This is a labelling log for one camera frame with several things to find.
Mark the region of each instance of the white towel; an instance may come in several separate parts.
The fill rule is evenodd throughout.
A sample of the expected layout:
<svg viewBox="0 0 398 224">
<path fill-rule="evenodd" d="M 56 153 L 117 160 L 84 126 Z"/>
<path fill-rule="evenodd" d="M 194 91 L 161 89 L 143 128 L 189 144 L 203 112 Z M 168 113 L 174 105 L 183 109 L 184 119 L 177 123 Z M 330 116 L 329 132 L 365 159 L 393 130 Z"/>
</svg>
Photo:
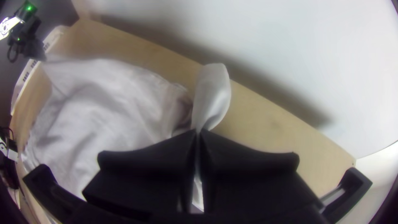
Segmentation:
<svg viewBox="0 0 398 224">
<path fill-rule="evenodd" d="M 82 190 L 99 171 L 99 152 L 145 148 L 173 134 L 215 127 L 231 99 L 223 64 L 198 74 L 195 106 L 186 90 L 123 62 L 49 56 L 43 64 L 52 93 L 33 125 L 22 161 L 28 172 L 50 167 L 59 185 L 84 200 Z M 201 185 L 193 204 L 203 210 Z"/>
</svg>

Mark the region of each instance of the white surface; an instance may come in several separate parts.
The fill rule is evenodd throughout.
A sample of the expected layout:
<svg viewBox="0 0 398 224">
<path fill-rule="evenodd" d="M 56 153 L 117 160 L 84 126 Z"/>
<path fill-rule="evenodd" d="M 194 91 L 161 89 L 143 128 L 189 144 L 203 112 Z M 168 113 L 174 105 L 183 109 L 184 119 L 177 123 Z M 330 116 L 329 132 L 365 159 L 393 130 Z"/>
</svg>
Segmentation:
<svg viewBox="0 0 398 224">
<path fill-rule="evenodd" d="M 141 149 L 190 129 L 186 90 L 153 72 L 106 59 L 48 59 L 43 68 L 52 94 L 22 160 L 27 171 L 46 164 L 60 186 L 82 199 L 99 171 L 99 152 Z"/>
<path fill-rule="evenodd" d="M 398 138 L 398 16 L 391 0 L 86 0 L 90 9 L 253 69 L 303 98 L 355 158 Z"/>
</svg>

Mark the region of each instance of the cable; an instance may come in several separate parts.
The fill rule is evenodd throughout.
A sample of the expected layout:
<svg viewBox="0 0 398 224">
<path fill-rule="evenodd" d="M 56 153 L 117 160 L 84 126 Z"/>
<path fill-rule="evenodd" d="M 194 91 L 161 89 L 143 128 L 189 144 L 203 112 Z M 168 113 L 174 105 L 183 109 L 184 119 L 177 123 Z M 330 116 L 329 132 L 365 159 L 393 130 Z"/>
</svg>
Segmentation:
<svg viewBox="0 0 398 224">
<path fill-rule="evenodd" d="M 12 51 L 12 45 L 10 46 L 10 48 L 7 51 L 7 58 L 11 63 L 14 63 L 17 61 L 18 59 L 18 55 L 19 55 L 19 47 L 17 46 L 17 50 L 15 51 L 15 56 L 14 58 L 11 58 L 11 51 Z"/>
<path fill-rule="evenodd" d="M 14 132 L 12 131 L 11 128 L 9 128 L 9 127 L 2 127 L 1 129 L 9 130 L 9 131 L 11 132 L 11 134 L 12 134 L 12 140 L 14 140 Z"/>
</svg>

